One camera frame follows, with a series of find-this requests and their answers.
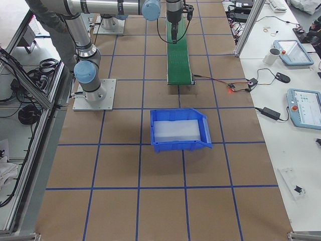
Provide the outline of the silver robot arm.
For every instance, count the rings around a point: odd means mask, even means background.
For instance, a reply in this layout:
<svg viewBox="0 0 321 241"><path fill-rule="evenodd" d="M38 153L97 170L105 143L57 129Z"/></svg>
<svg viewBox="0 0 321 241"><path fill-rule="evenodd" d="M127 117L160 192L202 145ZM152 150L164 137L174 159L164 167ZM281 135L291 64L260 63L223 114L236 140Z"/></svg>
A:
<svg viewBox="0 0 321 241"><path fill-rule="evenodd" d="M160 1L28 1L27 4L46 26L70 33L80 59L74 74L89 102L105 99L107 90L98 77L99 50L86 32L81 13L120 20L129 15L142 15L148 21L157 20L161 14Z"/></svg>

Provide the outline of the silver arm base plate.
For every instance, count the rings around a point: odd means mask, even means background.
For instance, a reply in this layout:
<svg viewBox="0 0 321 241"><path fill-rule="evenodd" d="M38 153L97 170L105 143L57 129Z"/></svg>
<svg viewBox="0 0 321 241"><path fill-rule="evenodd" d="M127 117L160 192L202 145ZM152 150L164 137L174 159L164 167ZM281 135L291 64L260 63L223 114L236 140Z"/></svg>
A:
<svg viewBox="0 0 321 241"><path fill-rule="evenodd" d="M94 27L93 34L98 35L123 35L125 20L118 20L114 17L102 18L97 16L96 26Z"/></svg>
<svg viewBox="0 0 321 241"><path fill-rule="evenodd" d="M74 111L113 110L116 79L100 79L100 81L101 85L95 92L85 92L81 85L78 85L77 91L81 93L75 95Z"/></svg>

